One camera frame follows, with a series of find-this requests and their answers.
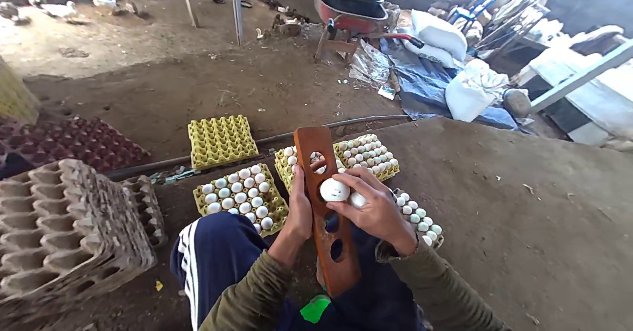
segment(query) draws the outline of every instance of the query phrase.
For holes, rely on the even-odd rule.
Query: red wheelbarrow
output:
[[[424,42],[416,37],[404,33],[387,33],[387,12],[380,5],[376,17],[354,14],[331,7],[323,0],[314,0],[319,17],[326,23],[323,35],[318,43],[315,60],[321,60],[324,50],[344,52],[345,60],[349,64],[358,48],[360,38],[398,38],[408,40],[418,48],[424,46]],[[345,33],[344,40],[335,40],[338,30]]]

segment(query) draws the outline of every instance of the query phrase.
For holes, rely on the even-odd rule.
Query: green jacket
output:
[[[510,330],[446,260],[420,245],[412,256],[399,258],[383,241],[376,247],[376,260],[391,264],[436,329]],[[289,284],[290,270],[263,251],[246,276],[224,290],[199,330],[273,330]]]

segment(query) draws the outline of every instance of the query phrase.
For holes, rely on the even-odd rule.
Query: navy blue pants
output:
[[[358,283],[333,298],[317,324],[305,321],[286,300],[277,330],[423,330],[410,289],[390,265],[376,262],[379,239],[355,226],[352,234],[361,270]],[[242,280],[268,247],[249,219],[226,211],[200,218],[180,232],[171,270],[189,297],[194,330],[226,287]]]

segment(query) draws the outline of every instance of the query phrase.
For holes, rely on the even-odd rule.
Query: person's right hand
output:
[[[332,177],[356,190],[367,203],[357,209],[345,202],[328,202],[328,208],[349,218],[370,235],[391,243],[401,256],[415,253],[418,244],[415,231],[402,218],[389,188],[362,167]]]

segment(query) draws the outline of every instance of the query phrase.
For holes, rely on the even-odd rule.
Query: stack of egg trays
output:
[[[334,144],[334,154],[336,155],[336,157],[337,157],[338,159],[340,159],[340,160],[341,160],[341,162],[343,162],[343,165],[344,165],[346,168],[351,169],[351,168],[352,168],[352,165],[349,165],[349,164],[347,163],[347,158],[345,158],[345,157],[343,156],[343,152],[344,152],[344,151],[343,151],[343,150],[341,150],[341,149],[339,148],[339,145],[340,145],[341,143],[353,142],[354,140],[358,140],[358,139],[359,139],[359,138],[361,138],[361,137],[362,137],[362,138],[370,138],[372,135],[373,135],[373,133],[370,133],[370,134],[367,134],[367,135],[358,136],[358,137],[353,138],[353,139],[351,139],[351,140],[347,140],[347,141],[340,141],[340,142],[338,142],[338,143],[335,143],[335,144]],[[381,171],[381,172],[380,172],[380,173],[378,173],[378,174],[374,173],[374,175],[376,175],[376,178],[378,178],[378,180],[380,180],[380,181],[385,181],[385,180],[387,180],[387,179],[389,179],[389,178],[393,177],[393,175],[396,175],[396,173],[399,173],[399,172],[400,172],[400,165],[396,165],[396,166],[392,166],[392,167],[390,167],[389,169],[385,169],[384,171]]]
[[[73,159],[0,181],[0,318],[65,311],[156,263],[123,187]]]
[[[138,211],[138,218],[143,224],[149,243],[160,247],[167,242],[165,222],[158,207],[158,199],[154,192],[154,185],[145,175],[136,176],[121,182],[126,194],[131,196],[132,203]]]
[[[284,226],[284,223],[286,223],[286,218],[288,217],[289,209],[288,209],[288,204],[286,204],[286,201],[284,200],[284,198],[281,197],[281,195],[279,194],[279,191],[275,187],[275,181],[273,179],[273,175],[268,169],[268,166],[265,165],[265,163],[259,163],[257,165],[261,168],[261,172],[266,176],[265,181],[268,182],[268,184],[270,185],[270,188],[267,192],[265,193],[260,192],[257,195],[264,201],[263,205],[266,206],[266,208],[268,208],[268,217],[273,219],[273,226],[270,230],[262,229],[259,232],[260,236],[266,237],[269,235],[274,235],[275,233],[277,233],[278,231],[282,229],[282,227]],[[223,178],[228,181],[228,175],[225,175]],[[216,181],[217,180],[212,180],[211,184],[215,186]],[[240,179],[239,181],[242,183],[242,186],[244,186],[244,179]],[[228,183],[226,187],[230,189],[231,184]],[[248,195],[248,190],[249,189],[247,188],[243,188],[242,192]],[[213,190],[213,192],[216,194],[218,194],[219,191],[220,190],[218,188]],[[205,203],[204,197],[205,197],[205,194],[202,193],[202,185],[198,185],[198,187],[196,187],[196,189],[194,190],[194,199],[196,200],[196,206],[198,208],[198,211],[200,212],[202,216],[208,215],[206,208],[209,207],[209,205]],[[231,193],[230,197],[234,198],[235,193]],[[249,197],[246,201],[251,202],[253,201],[253,198]],[[233,207],[239,210],[238,203],[235,203]],[[250,212],[255,213],[255,210],[256,209],[253,207]],[[260,222],[261,222],[260,218],[255,220],[255,223],[260,223]]]
[[[192,169],[208,169],[259,154],[248,120],[242,115],[191,121],[187,130]]]

